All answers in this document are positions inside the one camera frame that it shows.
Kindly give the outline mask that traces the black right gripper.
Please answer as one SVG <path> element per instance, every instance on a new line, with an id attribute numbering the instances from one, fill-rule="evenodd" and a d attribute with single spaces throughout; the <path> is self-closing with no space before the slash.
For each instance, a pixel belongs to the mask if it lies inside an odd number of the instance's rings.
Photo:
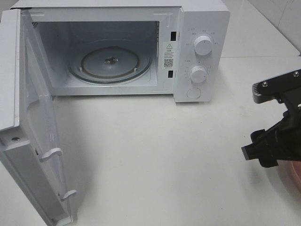
<path id="1" fill-rule="evenodd" d="M 286 91 L 281 100 L 287 108 L 283 119 L 268 130 L 253 132 L 252 143 L 241 147 L 246 160 L 258 159 L 264 168 L 278 166 L 278 160 L 301 160 L 301 91 Z"/>

